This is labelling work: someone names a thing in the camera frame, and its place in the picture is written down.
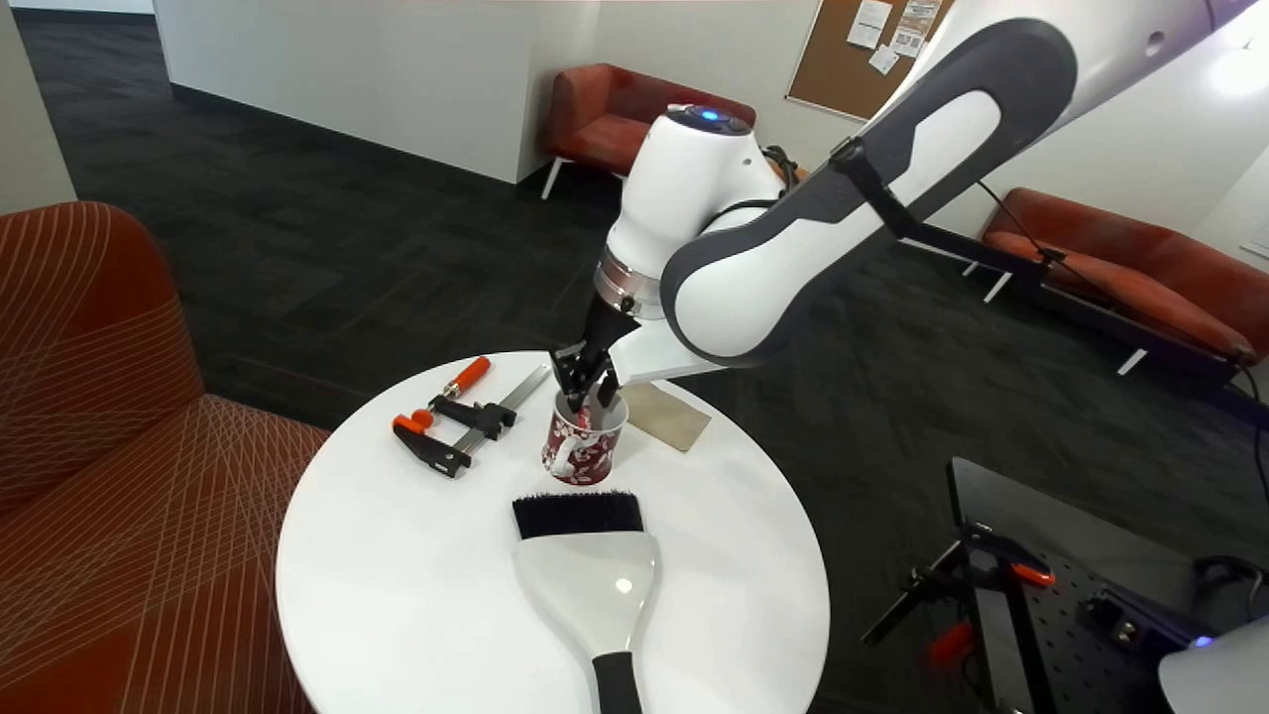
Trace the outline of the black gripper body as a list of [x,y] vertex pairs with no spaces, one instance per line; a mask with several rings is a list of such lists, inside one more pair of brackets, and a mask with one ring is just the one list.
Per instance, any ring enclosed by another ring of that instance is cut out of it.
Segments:
[[629,319],[625,307],[607,307],[601,297],[595,297],[581,319],[581,338],[570,344],[559,344],[551,354],[551,367],[577,371],[585,394],[612,366],[612,344],[633,329],[638,323]]

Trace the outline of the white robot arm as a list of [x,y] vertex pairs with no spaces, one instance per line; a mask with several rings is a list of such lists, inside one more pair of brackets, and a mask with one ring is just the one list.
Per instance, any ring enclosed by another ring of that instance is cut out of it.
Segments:
[[1032,147],[1073,83],[1055,20],[979,24],[802,184],[777,178],[741,118],[665,108],[621,184],[581,329],[551,354],[559,401],[581,411],[633,381],[760,360],[860,241]]

